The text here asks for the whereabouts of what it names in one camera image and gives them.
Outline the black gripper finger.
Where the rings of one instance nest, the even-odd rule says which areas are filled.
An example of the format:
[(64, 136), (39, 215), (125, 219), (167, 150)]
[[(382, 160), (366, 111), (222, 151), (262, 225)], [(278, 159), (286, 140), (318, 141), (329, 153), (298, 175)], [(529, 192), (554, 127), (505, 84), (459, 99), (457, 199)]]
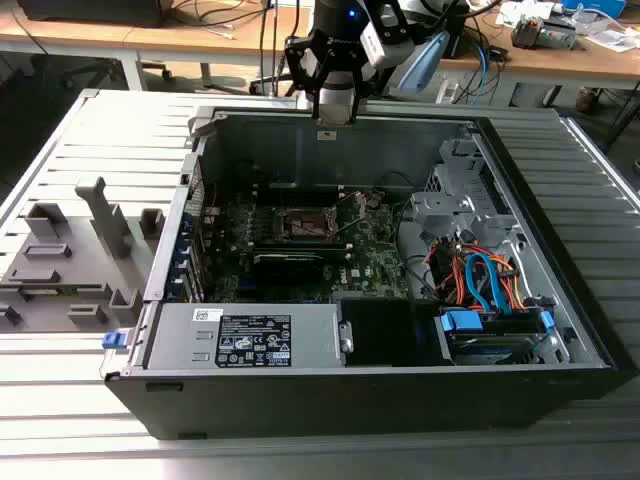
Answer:
[[(316, 67), (308, 74), (301, 61), (309, 50), (316, 59)], [(289, 37), (285, 43), (285, 58), (292, 85), (312, 97), (312, 118), (320, 116), (320, 91), (328, 78), (328, 36), (323, 32), (312, 32), (304, 38)]]
[(358, 60), (352, 71), (353, 80), (353, 101), (349, 117), (349, 124), (354, 124), (359, 111), (360, 104), (374, 91), (377, 80), (377, 70), (371, 66), (368, 58), (364, 55)]

